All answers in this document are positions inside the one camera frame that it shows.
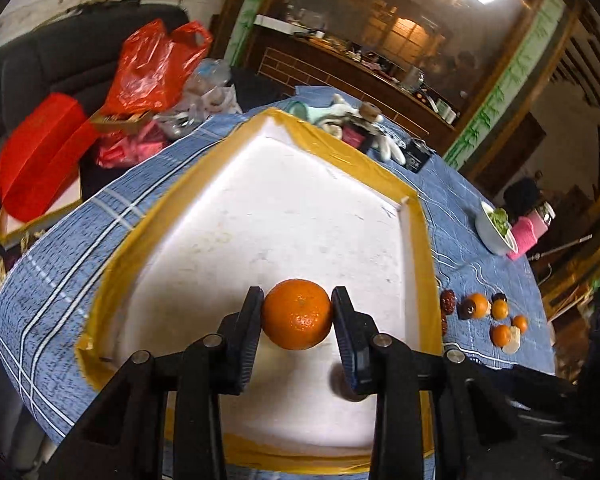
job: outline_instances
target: screw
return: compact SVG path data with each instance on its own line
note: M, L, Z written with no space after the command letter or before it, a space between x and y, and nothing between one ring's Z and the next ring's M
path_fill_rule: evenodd
M459 365L462 361L464 361L464 354L459 350L452 349L446 353L446 358L452 363Z
M131 360L137 364L137 365L141 365L142 363L145 363L149 360L149 357L151 357L151 354L149 354L149 352L147 352L146 350L138 350L137 352L134 352L134 354L131 356Z
M202 340L202 344L207 348L215 348L222 343L222 336L219 334L209 334Z
M374 345L381 348L387 348L393 340L388 334L376 334L373 338Z

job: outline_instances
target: blue plaid tablecloth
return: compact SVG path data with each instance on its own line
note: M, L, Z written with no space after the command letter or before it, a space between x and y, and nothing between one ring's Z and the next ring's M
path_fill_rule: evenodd
M324 107L334 92L326 87L298 87L298 95L292 99ZM353 105L359 103L343 96ZM290 101L274 106L285 108ZM74 345L114 250L200 157L261 110L215 116L190 136L127 171L56 224L10 271L0 291L0 359L23 402L54 442L66 436L96 396L78 369ZM395 124L388 127L399 136L406 135ZM369 156L378 160L374 150ZM502 291L509 298L511 314L528 317L528 331L515 355L503 354L491 344L493 319L460 321L455 314L448 317L445 348L461 348L491 367L520 363L553 373L546 318L528 263L524 258L512 262L492 255L476 234L475 213L484 199L480 193L438 156L419 174L392 161L382 165L418 191L441 290L451 288L458 298L473 292L490 298ZM432 460L427 460L428 478L432 468ZM300 478L234 466L230 476Z

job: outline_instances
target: white container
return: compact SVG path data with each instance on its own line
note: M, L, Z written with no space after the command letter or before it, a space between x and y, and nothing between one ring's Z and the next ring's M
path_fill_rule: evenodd
M486 202L480 202L480 205L482 208L475 218L475 229L478 231L480 240L482 240L485 247L498 256L504 256L509 251L517 253L518 244L511 233L511 229L507 232L507 236L503 237L489 218L489 213L494 211L493 207Z

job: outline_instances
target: yellow tape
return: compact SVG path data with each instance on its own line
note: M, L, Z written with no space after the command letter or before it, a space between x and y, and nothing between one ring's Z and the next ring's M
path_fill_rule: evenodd
M101 390L115 370L101 361L104 341L116 310L124 303L132 284L154 252L164 234L174 225L186 208L199 196L214 177L229 164L240 149L262 128L267 118L285 127L300 148L323 158L363 184L375 189L394 202L408 198L411 223L415 278L417 284L420 351L440 355L442 331L440 308L434 274L427 224L417 199L417 193L406 183L363 153L334 139L327 133L280 110L270 108L240 125L208 155L190 168L152 207L136 228L114 252L104 271L102 285L93 302L84 333L76 343L76 357L88 383ZM423 444L426 454L433 450L432 418L429 399L421 393ZM173 435L173 410L168 410L166 431ZM366 471L369 455L325 458L291 456L288 452L262 446L235 435L223 436L228 463L296 474L344 474Z

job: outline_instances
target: brown counter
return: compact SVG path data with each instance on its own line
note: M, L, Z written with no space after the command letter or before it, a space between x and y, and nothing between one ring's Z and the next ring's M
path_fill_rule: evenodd
M278 81L289 95L297 85L333 86L370 101L383 115L444 154L455 129L433 110L360 63L308 40L264 27L253 27L245 66Z

